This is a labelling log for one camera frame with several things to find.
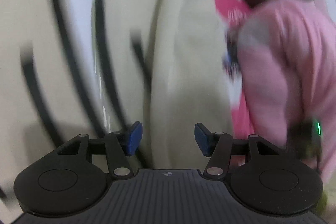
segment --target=green light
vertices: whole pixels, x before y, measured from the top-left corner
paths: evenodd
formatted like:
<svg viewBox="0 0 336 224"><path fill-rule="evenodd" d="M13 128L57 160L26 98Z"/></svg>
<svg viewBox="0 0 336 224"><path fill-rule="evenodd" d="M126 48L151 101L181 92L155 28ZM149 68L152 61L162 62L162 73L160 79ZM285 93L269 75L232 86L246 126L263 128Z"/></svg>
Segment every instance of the green light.
<svg viewBox="0 0 336 224"><path fill-rule="evenodd" d="M319 135L321 135L321 128L320 128L320 123L319 122L317 123L317 126L319 128Z"/></svg>

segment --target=black stripe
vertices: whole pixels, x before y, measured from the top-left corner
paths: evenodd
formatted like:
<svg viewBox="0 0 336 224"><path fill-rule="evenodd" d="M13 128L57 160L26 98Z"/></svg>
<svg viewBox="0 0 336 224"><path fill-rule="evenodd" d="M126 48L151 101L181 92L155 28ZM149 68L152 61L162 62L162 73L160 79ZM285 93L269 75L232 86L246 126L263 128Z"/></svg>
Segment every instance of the black stripe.
<svg viewBox="0 0 336 224"><path fill-rule="evenodd" d="M41 89L36 78L33 54L27 55L25 57L21 56L21 67L31 98L41 118L41 122L55 147L59 147L60 145L64 144L64 140L59 134L53 120L51 119L48 108L44 103Z"/></svg>
<svg viewBox="0 0 336 224"><path fill-rule="evenodd" d="M123 130L127 130L125 114L121 108L116 88L116 82L113 74L113 67L110 60L110 52L106 43L105 32L105 12L103 0L95 0L95 28L98 56L100 60L101 73L104 79L105 89L111 104Z"/></svg>
<svg viewBox="0 0 336 224"><path fill-rule="evenodd" d="M142 70L143 78L145 85L149 92L152 90L152 74L150 73L144 57L143 57L143 51L142 51L142 43L141 43L141 36L140 34L137 35L132 35L131 34L131 44L132 44L132 49L135 54L135 57L138 60L139 66Z"/></svg>
<svg viewBox="0 0 336 224"><path fill-rule="evenodd" d="M4 193L4 191L1 189L1 187L0 187L0 199L1 200L5 200L5 199L7 199L7 196L6 196L6 194Z"/></svg>
<svg viewBox="0 0 336 224"><path fill-rule="evenodd" d="M99 120L97 119L97 116L95 114L95 111L93 109L93 106L90 102L90 99L88 97L87 90L85 89L84 82L82 80L82 77L80 75L79 68L76 64L75 54L68 36L68 32L66 30L66 26L64 23L64 19L62 16L60 3L58 0L52 0L54 12L56 16L56 21L58 24L58 29L61 37L62 46L64 49L64 53L66 56L66 60L68 62L68 66L72 75L72 79L75 83L75 87L77 89L78 96L80 98L80 101L82 103L82 106L91 122L92 127L95 130L95 133L97 137L103 138L105 136L105 131L103 130Z"/></svg>

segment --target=gray ribbed surface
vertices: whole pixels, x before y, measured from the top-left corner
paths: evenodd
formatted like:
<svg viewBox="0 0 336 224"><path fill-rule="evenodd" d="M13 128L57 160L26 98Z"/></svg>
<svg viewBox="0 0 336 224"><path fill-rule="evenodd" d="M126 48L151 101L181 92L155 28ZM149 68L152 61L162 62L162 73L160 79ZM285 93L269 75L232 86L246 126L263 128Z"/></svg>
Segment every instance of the gray ribbed surface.
<svg viewBox="0 0 336 224"><path fill-rule="evenodd" d="M44 219L25 214L15 224L236 224L324 223L313 213L274 218L244 208L219 181L197 170L140 170L132 179L115 181L95 206L75 216Z"/></svg>

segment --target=metal pin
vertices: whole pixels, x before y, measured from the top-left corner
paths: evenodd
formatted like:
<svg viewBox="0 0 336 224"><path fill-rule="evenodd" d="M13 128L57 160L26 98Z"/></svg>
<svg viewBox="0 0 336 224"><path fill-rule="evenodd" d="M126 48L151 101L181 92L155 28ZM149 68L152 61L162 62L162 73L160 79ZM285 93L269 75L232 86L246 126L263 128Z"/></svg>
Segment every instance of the metal pin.
<svg viewBox="0 0 336 224"><path fill-rule="evenodd" d="M127 176L130 172L131 170L126 167L119 167L113 171L113 173L117 176Z"/></svg>
<svg viewBox="0 0 336 224"><path fill-rule="evenodd" d="M207 173L213 176L219 176L223 174L223 169L219 167L210 167L207 169Z"/></svg>

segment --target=circular pad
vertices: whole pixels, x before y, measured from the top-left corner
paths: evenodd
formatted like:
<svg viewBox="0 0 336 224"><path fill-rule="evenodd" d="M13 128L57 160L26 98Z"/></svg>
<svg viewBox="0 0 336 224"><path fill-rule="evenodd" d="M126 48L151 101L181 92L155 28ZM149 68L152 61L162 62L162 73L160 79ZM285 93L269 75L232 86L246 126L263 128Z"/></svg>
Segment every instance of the circular pad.
<svg viewBox="0 0 336 224"><path fill-rule="evenodd" d="M317 172L284 155L252 157L234 170L230 185L243 204L261 213L281 216L312 208L323 190Z"/></svg>
<svg viewBox="0 0 336 224"><path fill-rule="evenodd" d="M275 191L289 191L299 183L297 175L283 169L266 170L260 174L259 180L262 185Z"/></svg>
<svg viewBox="0 0 336 224"><path fill-rule="evenodd" d="M78 176L67 169L53 169L39 177L39 185L48 191L64 191L74 186Z"/></svg>

